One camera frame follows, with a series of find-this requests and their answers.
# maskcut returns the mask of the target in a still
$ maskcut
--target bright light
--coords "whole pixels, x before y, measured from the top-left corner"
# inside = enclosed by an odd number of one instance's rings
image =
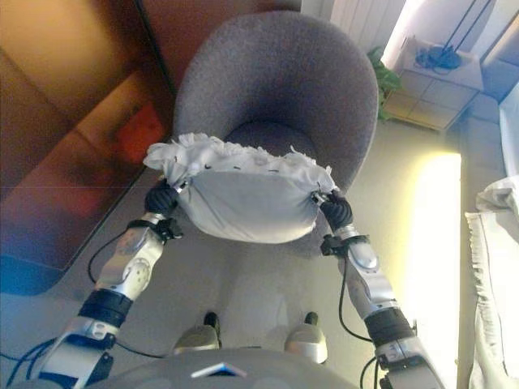
[[[443,154],[418,175],[402,302],[447,388],[457,382],[460,170],[459,154]]]

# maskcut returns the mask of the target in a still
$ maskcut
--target black strap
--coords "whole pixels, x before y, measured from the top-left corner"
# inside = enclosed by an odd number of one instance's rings
[[[142,219],[133,220],[128,223],[127,229],[138,227],[150,228],[161,237],[163,242],[167,242],[169,239],[180,239],[184,235],[180,227],[178,227],[177,221],[173,218],[161,220],[157,224]]]
[[[341,240],[339,237],[334,237],[333,235],[326,235],[321,245],[321,253],[323,253],[323,255],[345,257],[348,254],[350,245],[356,242],[369,243],[370,239],[367,235],[356,235],[354,237],[348,237],[345,240]]]

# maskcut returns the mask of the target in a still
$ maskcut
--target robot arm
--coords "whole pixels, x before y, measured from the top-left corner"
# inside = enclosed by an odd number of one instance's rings
[[[314,194],[333,235],[324,237],[323,254],[345,259],[350,300],[364,321],[384,370],[383,389],[444,389],[419,338],[401,312],[391,284],[367,236],[353,226],[350,205],[337,193]]]
[[[164,180],[148,192],[147,213],[128,225],[94,290],[47,353],[34,378],[81,388],[108,377],[113,358],[106,350],[114,346],[133,301],[148,286],[164,244],[182,237],[176,224],[170,226],[174,220],[166,216],[175,208],[175,199],[184,187],[169,188]]]

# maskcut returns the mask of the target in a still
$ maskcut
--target white radiator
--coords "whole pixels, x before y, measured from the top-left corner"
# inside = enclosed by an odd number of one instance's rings
[[[302,13],[330,20],[358,46],[385,47],[405,0],[303,0]]]

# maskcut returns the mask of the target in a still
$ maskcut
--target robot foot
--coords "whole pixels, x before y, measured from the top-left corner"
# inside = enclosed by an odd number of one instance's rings
[[[184,332],[175,344],[173,354],[218,348],[221,348],[220,320],[214,312],[207,312],[204,325],[191,327]]]
[[[310,358],[316,363],[325,363],[328,359],[326,338],[322,330],[317,327],[319,316],[316,312],[309,312],[303,324],[294,328],[286,338],[285,351]]]

